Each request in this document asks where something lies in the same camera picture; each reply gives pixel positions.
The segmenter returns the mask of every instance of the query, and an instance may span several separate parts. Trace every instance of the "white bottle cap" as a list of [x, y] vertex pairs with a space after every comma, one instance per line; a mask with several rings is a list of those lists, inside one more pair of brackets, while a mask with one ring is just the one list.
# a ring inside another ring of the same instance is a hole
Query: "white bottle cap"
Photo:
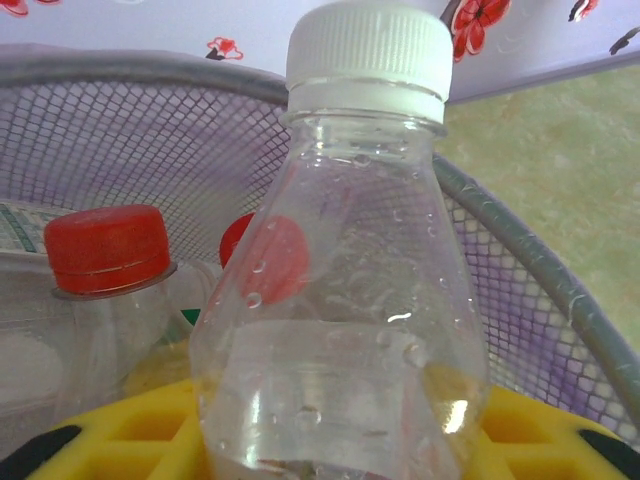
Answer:
[[453, 46], [447, 27], [390, 0], [312, 10], [289, 42], [289, 112], [372, 110], [442, 123]]

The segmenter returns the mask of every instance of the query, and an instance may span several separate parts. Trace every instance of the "empty plastic bottle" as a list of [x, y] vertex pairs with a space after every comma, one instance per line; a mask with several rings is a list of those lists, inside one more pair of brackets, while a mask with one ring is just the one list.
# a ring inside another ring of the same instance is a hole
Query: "empty plastic bottle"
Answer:
[[61, 216], [46, 226], [44, 239], [54, 293], [69, 302], [75, 334], [56, 420], [188, 377], [191, 325], [171, 293], [177, 284], [198, 292], [208, 283], [204, 273], [193, 274], [197, 266], [176, 278], [157, 208], [128, 205]]
[[431, 164], [451, 70], [447, 28], [402, 3], [296, 26], [286, 181], [190, 340], [218, 480], [461, 477], [488, 368]]

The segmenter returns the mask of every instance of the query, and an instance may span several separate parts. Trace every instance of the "metal mesh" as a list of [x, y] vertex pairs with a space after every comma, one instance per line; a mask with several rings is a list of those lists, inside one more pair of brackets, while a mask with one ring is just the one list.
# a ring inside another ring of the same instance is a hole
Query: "metal mesh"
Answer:
[[[258, 208], [286, 154], [283, 85], [216, 62], [107, 60], [40, 58], [19, 73], [0, 65], [0, 199], [72, 210], [152, 204], [174, 258], [217, 262], [222, 232]], [[639, 446], [630, 405], [640, 402], [640, 380], [628, 374], [636, 357], [597, 306], [578, 312], [592, 299], [577, 281], [571, 291], [541, 283], [544, 262], [569, 274], [504, 206], [443, 159], [436, 167], [477, 290], [493, 382]], [[599, 348], [590, 329], [623, 355]]]

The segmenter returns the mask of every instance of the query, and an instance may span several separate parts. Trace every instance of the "red bottle cap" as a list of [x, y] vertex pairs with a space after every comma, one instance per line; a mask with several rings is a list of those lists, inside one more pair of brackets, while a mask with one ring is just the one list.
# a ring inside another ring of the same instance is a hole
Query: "red bottle cap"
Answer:
[[265, 305], [297, 295], [307, 285], [311, 255], [304, 231], [282, 215], [267, 218], [251, 239], [238, 281], [243, 298], [260, 295]]
[[45, 227], [44, 242], [58, 287], [78, 295], [132, 287], [171, 265], [162, 214], [148, 205], [56, 218]]
[[238, 242], [242, 238], [244, 231], [249, 226], [249, 222], [251, 222], [253, 215], [253, 213], [249, 213], [240, 217], [233, 222], [224, 232], [224, 235], [222, 235], [219, 249], [220, 265], [222, 265], [222, 268], [226, 267], [227, 263], [229, 263], [229, 259], [231, 258], [233, 251], [238, 246]]

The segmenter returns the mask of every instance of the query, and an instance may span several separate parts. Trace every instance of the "black plastic part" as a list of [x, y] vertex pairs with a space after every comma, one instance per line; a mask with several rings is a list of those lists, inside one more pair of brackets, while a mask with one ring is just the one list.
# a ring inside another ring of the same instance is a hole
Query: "black plastic part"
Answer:
[[640, 480], [640, 453], [626, 443], [594, 430], [580, 430], [578, 434], [622, 475], [629, 480]]
[[0, 479], [26, 480], [81, 431], [76, 425], [67, 425], [32, 438], [0, 462]]

